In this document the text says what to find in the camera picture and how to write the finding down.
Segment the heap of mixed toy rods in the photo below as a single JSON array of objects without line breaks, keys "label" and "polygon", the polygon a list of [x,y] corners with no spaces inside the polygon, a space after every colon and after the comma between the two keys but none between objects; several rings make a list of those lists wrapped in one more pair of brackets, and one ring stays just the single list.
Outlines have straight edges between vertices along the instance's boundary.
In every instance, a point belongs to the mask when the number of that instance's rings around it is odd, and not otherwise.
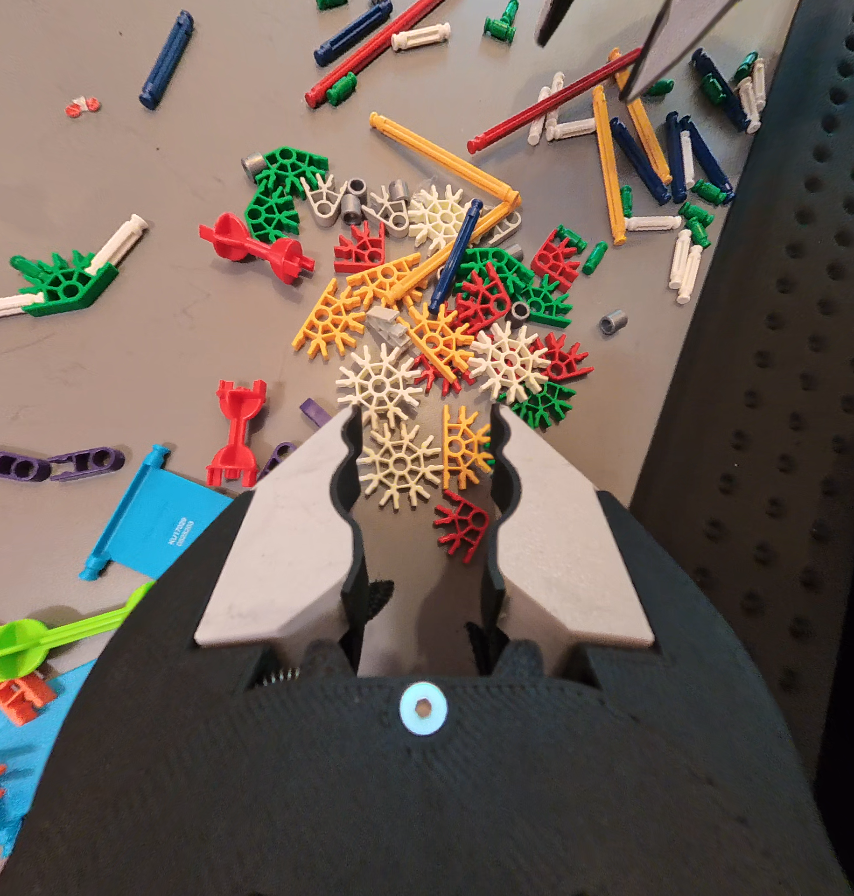
[{"label": "heap of mixed toy rods", "polygon": [[[630,70],[640,55],[643,45],[629,53],[615,57],[602,68],[586,75],[568,88],[551,95],[543,101],[536,102],[533,106],[479,134],[468,142],[467,151],[470,154],[475,154],[486,149],[514,131],[530,124],[533,118],[537,118],[540,114],[552,111],[571,98],[592,90],[596,131],[599,135],[602,175],[608,201],[609,216],[612,222],[612,235],[616,240],[622,242],[626,234],[625,218],[623,217],[620,185],[613,158],[612,134],[605,110],[606,105],[602,83],[616,73],[626,69]],[[499,206],[485,218],[479,218],[478,213],[482,210],[482,203],[478,200],[474,201],[473,209],[466,212],[465,221],[458,232],[455,243],[435,254],[428,263],[424,263],[415,274],[410,275],[407,280],[404,280],[392,292],[393,297],[401,297],[410,287],[428,277],[430,273],[442,270],[428,305],[430,314],[434,315],[439,311],[441,305],[445,303],[451,291],[455,273],[471,240],[481,236],[502,218],[515,210],[520,204],[520,196],[512,187],[493,180],[484,171],[476,168],[469,162],[459,159],[441,147],[422,139],[418,134],[400,126],[389,118],[378,113],[372,113],[369,123],[374,130],[384,134],[396,143],[440,163],[452,172],[458,173],[462,178],[468,179],[473,183],[479,191],[494,196],[500,202]]]}]

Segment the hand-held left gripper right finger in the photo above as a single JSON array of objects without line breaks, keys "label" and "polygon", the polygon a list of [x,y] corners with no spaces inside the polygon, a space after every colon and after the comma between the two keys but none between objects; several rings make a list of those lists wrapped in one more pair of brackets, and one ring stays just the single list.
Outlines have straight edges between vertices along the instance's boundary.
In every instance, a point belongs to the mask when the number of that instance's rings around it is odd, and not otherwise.
[{"label": "hand-held left gripper right finger", "polygon": [[655,635],[591,480],[509,407],[493,406],[482,622],[491,665],[503,644],[536,643],[561,674],[582,644],[644,649]]}]

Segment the pile of colourful toy connectors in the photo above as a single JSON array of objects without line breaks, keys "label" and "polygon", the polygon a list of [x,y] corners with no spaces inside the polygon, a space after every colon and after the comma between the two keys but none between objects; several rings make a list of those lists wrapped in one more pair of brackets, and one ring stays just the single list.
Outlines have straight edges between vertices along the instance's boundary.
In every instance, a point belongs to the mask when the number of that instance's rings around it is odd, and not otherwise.
[{"label": "pile of colourful toy connectors", "polygon": [[487,513],[464,497],[495,465],[489,424],[475,404],[510,407],[545,430],[573,408],[574,384],[590,375],[589,352],[568,341],[572,306],[566,274],[527,268],[516,247],[457,241],[469,217],[451,187],[420,191],[413,203],[384,190],[378,217],[335,247],[335,277],[294,336],[312,358],[344,359],[338,404],[361,411],[359,464],[368,495],[398,510],[442,488],[437,507],[453,554],[468,562]]}]

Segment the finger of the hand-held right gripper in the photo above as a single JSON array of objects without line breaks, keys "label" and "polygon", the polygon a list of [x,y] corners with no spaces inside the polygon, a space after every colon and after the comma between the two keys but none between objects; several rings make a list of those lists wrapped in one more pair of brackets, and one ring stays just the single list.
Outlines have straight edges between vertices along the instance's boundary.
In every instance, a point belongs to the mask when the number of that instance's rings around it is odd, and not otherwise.
[{"label": "finger of the hand-held right gripper", "polygon": [[633,102],[664,77],[737,4],[736,1],[665,1],[621,88]]},{"label": "finger of the hand-held right gripper", "polygon": [[535,43],[538,46],[547,46],[572,4],[571,0],[548,0],[543,3],[535,28]]}]

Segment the lime green toy spool piece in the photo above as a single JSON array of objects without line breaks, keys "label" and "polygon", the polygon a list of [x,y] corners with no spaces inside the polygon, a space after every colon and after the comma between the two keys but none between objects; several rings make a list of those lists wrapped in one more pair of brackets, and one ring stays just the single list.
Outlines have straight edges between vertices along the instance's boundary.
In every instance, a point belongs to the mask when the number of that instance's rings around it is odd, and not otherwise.
[{"label": "lime green toy spool piece", "polygon": [[29,676],[53,649],[118,628],[155,584],[150,581],[135,589],[119,609],[52,629],[31,618],[0,625],[0,683]]}]

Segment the red toy spool piece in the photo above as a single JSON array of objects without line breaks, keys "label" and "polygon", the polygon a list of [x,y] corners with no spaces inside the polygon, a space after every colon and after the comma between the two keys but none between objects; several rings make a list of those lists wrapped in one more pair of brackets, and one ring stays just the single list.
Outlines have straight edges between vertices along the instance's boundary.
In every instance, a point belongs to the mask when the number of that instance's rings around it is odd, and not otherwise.
[{"label": "red toy spool piece", "polygon": [[293,238],[279,238],[265,243],[254,238],[244,220],[232,212],[221,214],[212,227],[199,225],[198,235],[212,244],[216,254],[239,263],[249,256],[267,262],[278,279],[295,283],[303,274],[311,274],[315,261],[302,252],[301,243]]},{"label": "red toy spool piece", "polygon": [[207,486],[221,487],[223,479],[241,479],[243,487],[253,487],[259,468],[247,443],[249,422],[262,410],[266,401],[266,383],[257,380],[250,388],[222,380],[217,389],[219,407],[229,420],[226,446],[214,455],[207,467]]}]

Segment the blue toy rod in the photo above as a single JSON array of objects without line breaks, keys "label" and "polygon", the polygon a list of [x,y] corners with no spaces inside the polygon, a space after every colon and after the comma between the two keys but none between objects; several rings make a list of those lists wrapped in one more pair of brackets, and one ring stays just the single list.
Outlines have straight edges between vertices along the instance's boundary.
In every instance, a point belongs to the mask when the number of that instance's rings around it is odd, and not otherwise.
[{"label": "blue toy rod", "polygon": [[175,69],[182,60],[193,30],[194,19],[191,13],[182,9],[141,88],[139,101],[146,109],[154,111],[158,108]]},{"label": "blue toy rod", "polygon": [[390,17],[392,9],[391,1],[371,2],[368,10],[351,20],[313,51],[316,64],[323,68],[337,60],[383,24]]}]

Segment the red long toy rod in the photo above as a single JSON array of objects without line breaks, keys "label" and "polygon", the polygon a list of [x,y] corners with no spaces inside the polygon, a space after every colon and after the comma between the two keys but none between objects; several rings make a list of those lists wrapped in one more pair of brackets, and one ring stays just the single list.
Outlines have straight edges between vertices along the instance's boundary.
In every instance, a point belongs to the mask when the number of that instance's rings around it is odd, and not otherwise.
[{"label": "red long toy rod", "polygon": [[443,1],[418,1],[402,14],[390,21],[364,45],[355,50],[346,60],[326,74],[319,82],[305,93],[304,99],[311,109],[321,106],[327,99],[328,90],[348,73],[359,74],[390,47],[391,37],[400,31],[414,28],[426,15],[431,13]]}]

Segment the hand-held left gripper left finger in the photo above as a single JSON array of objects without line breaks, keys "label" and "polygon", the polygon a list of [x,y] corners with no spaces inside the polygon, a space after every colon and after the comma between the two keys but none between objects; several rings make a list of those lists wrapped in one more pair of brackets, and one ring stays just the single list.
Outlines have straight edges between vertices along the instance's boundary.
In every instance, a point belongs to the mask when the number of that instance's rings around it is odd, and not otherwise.
[{"label": "hand-held left gripper left finger", "polygon": [[340,411],[258,484],[209,604],[201,647],[269,643],[301,664],[317,640],[358,670],[369,619],[360,495],[361,409]]}]

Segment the green toy connector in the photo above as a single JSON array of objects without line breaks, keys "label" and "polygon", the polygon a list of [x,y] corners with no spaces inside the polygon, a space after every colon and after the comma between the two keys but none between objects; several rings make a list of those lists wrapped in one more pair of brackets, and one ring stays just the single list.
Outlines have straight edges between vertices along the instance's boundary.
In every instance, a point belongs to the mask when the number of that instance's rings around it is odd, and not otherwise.
[{"label": "green toy connector", "polygon": [[325,156],[282,146],[264,156],[264,167],[254,175],[254,182],[272,188],[283,188],[288,195],[304,197],[316,191],[329,172]]},{"label": "green toy connector", "polygon": [[281,186],[260,185],[244,217],[252,237],[266,244],[299,235],[300,218],[294,199]]},{"label": "green toy connector", "polygon": [[72,252],[69,262],[58,253],[52,253],[51,263],[35,260],[43,267],[43,275],[38,281],[29,281],[28,287],[20,293],[43,293],[43,304],[35,304],[26,308],[32,317],[43,317],[59,313],[82,310],[93,305],[97,298],[108,288],[118,276],[118,269],[106,264],[96,274],[85,272],[85,265],[94,257],[93,253],[83,254],[77,250]]}]

